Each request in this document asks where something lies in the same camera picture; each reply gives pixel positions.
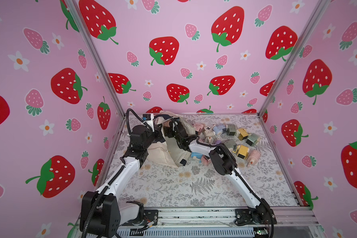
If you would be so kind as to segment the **cream canvas tote bag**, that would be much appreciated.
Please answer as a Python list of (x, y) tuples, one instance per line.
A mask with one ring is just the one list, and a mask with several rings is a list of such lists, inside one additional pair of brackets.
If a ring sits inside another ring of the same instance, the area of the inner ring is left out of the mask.
[(160, 111), (154, 116), (154, 125), (161, 127), (156, 131), (161, 133), (162, 139), (155, 140), (149, 146), (147, 160), (177, 169), (186, 165), (191, 152), (179, 147), (178, 140), (173, 136), (176, 127), (173, 125), (172, 119), (178, 120), (179, 124), (182, 125), (185, 133), (183, 137), (197, 134), (195, 127), (185, 118), (169, 111)]

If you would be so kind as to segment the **blue pink pencil sharpener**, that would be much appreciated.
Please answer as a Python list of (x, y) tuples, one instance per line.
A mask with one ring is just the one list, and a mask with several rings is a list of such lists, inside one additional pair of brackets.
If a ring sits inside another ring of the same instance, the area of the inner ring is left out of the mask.
[(202, 156), (203, 155), (201, 153), (196, 153), (196, 152), (192, 152), (191, 155), (190, 155), (190, 157), (192, 159), (198, 159), (198, 160), (200, 160), (202, 158)]

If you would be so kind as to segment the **yellow pencil sharpener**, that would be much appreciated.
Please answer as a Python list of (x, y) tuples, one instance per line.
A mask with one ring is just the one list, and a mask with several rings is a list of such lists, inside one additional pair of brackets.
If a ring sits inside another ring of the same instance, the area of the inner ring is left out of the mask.
[(243, 140), (247, 139), (248, 136), (249, 136), (249, 133), (244, 128), (237, 129), (237, 134), (238, 134), (238, 139), (240, 141), (243, 141)]
[(244, 145), (238, 145), (237, 148), (233, 151), (237, 157), (246, 160), (249, 155), (250, 149)]

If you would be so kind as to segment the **light blue pencil sharpener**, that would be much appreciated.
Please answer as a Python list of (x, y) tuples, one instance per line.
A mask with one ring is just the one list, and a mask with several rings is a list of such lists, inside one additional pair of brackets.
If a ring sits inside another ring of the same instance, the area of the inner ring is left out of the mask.
[(212, 130), (216, 135), (222, 135), (226, 133), (227, 127), (225, 124), (217, 124), (213, 126)]

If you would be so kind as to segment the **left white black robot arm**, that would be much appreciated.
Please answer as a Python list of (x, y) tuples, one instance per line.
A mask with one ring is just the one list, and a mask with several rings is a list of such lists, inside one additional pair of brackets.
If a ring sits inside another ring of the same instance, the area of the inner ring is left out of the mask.
[(161, 126), (154, 131), (146, 126), (135, 126), (130, 132), (130, 144), (126, 153), (120, 158), (121, 164), (106, 182), (95, 192), (87, 192), (82, 200), (79, 229), (82, 237), (88, 234), (99, 238), (118, 236), (118, 228), (124, 223), (144, 222), (144, 205), (141, 202), (129, 201), (120, 208), (118, 198), (128, 185), (133, 175), (147, 159), (147, 149), (154, 142), (164, 140)]

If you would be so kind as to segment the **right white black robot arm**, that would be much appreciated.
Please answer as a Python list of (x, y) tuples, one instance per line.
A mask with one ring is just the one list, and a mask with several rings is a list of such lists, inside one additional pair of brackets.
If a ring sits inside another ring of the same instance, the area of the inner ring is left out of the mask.
[(190, 135), (180, 119), (170, 119), (172, 131), (169, 137), (174, 137), (178, 147), (188, 152), (199, 153), (210, 158), (217, 173), (227, 177), (242, 195), (248, 210), (252, 214), (252, 221), (256, 224), (275, 224), (274, 214), (270, 206), (261, 198), (244, 179), (233, 154), (222, 143), (209, 144), (201, 142), (196, 134)]

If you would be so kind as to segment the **grey green pencil sharpener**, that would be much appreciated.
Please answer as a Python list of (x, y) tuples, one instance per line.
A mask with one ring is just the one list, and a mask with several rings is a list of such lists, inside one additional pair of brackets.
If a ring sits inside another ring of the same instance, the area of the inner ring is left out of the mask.
[(237, 128), (234, 124), (227, 124), (227, 135), (228, 136), (235, 136), (237, 133)]

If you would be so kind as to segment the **cream white pencil sharpener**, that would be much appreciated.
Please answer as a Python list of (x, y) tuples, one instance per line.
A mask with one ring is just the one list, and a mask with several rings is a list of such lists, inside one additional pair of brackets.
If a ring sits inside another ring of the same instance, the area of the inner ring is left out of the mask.
[(211, 127), (205, 127), (203, 133), (205, 137), (216, 137), (216, 134)]

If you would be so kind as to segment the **pink round pencil sharpener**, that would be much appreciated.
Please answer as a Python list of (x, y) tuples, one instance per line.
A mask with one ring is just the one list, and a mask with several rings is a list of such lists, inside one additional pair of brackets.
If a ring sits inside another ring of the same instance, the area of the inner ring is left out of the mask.
[(252, 150), (247, 158), (247, 165), (254, 166), (258, 163), (261, 158), (261, 153), (258, 150)]

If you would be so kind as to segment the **mint green pencil sharpener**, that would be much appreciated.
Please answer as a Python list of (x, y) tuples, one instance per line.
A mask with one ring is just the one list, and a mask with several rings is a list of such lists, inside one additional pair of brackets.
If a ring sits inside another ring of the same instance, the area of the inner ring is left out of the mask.
[(256, 146), (259, 142), (260, 142), (260, 136), (255, 133), (249, 134), (246, 139), (246, 143), (252, 147)]

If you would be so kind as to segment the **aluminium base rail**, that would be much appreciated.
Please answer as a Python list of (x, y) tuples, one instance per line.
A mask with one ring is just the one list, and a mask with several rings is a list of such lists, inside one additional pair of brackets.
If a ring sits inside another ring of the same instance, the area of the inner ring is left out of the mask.
[(117, 238), (326, 238), (324, 228), (306, 207), (274, 207), (274, 226), (248, 224), (243, 207), (147, 207), (154, 225), (137, 232), (128, 223)]

